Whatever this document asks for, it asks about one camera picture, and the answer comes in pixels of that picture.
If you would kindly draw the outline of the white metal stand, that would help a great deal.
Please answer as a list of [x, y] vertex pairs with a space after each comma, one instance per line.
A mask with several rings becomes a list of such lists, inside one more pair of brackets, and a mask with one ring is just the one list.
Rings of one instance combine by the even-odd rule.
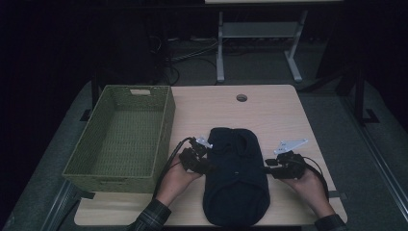
[[293, 79], [296, 83], [302, 81], [294, 55], [299, 44], [308, 12], [303, 11], [297, 21], [289, 22], [225, 22], [223, 12], [218, 14], [217, 30], [217, 82], [225, 81], [223, 43], [227, 39], [292, 39], [289, 50], [285, 51], [285, 58]]

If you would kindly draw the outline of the green woven basket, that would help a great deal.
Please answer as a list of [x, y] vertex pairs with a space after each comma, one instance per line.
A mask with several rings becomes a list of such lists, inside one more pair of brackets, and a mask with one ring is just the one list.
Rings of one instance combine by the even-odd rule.
[[153, 193], [175, 109], [170, 86], [106, 86], [63, 177], [87, 192]]

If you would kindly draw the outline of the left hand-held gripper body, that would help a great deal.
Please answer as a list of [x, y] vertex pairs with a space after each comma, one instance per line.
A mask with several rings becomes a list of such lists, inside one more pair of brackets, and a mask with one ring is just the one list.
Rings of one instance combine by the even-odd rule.
[[185, 148], [179, 155], [179, 160], [184, 170], [190, 170], [198, 173], [201, 163], [201, 158], [205, 158], [205, 155], [213, 148], [213, 146], [203, 137], [188, 138], [190, 143], [189, 148]]

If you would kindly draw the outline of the person's left hand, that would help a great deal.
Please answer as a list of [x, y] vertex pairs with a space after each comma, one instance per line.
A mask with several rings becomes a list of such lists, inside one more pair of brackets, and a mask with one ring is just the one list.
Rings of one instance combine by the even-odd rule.
[[163, 178], [155, 199], [169, 207], [186, 190], [190, 183], [200, 177], [201, 174], [187, 172], [179, 161], [175, 161]]

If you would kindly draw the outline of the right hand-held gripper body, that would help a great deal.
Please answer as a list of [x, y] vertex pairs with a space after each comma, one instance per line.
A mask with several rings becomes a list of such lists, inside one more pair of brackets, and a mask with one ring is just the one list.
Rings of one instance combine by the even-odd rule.
[[271, 170], [275, 179], [299, 179], [303, 176], [306, 163], [300, 154], [295, 154], [293, 151], [307, 142], [307, 139], [280, 141], [273, 151], [278, 165]]

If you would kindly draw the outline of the dark navy printed garment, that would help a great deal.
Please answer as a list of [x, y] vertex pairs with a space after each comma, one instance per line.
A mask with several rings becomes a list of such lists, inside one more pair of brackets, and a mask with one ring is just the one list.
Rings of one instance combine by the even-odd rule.
[[268, 178], [256, 135], [247, 129], [214, 128], [208, 159], [215, 170], [206, 175], [203, 211], [217, 226], [256, 224], [270, 203]]

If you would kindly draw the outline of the person's right hand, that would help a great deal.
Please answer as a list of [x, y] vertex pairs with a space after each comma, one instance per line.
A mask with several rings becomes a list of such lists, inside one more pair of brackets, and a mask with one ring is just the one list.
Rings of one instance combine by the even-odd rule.
[[319, 178], [309, 169], [306, 169], [300, 179], [282, 179], [290, 186], [312, 209], [317, 218], [335, 215]]

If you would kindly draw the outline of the black metal stand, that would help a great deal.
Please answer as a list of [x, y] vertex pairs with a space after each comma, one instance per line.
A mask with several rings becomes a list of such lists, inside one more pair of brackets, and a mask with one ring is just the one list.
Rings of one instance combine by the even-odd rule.
[[352, 112], [358, 123], [366, 126], [368, 123], [378, 123], [379, 119], [372, 109], [364, 106], [365, 102], [365, 75], [357, 64], [347, 64], [341, 69], [340, 82], [336, 86], [339, 96], [348, 96], [353, 93]]

